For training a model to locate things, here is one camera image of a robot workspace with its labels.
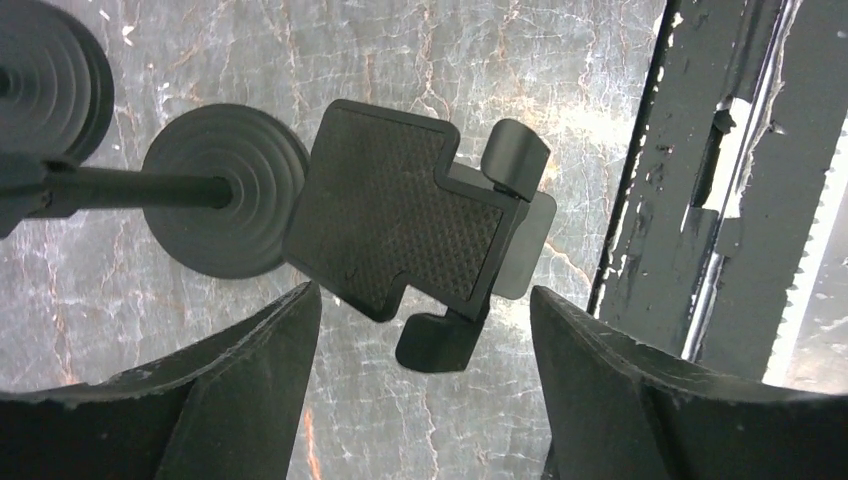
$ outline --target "ribbed round disc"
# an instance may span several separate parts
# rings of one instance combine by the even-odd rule
[[[249,278],[284,263],[283,232],[303,188],[309,155],[294,133],[259,110],[209,105],[156,137],[142,171],[220,177],[233,188],[221,209],[146,208],[153,236],[188,268]]]
[[[67,13],[0,1],[0,148],[64,154],[81,163],[112,116],[114,89],[99,44]]]

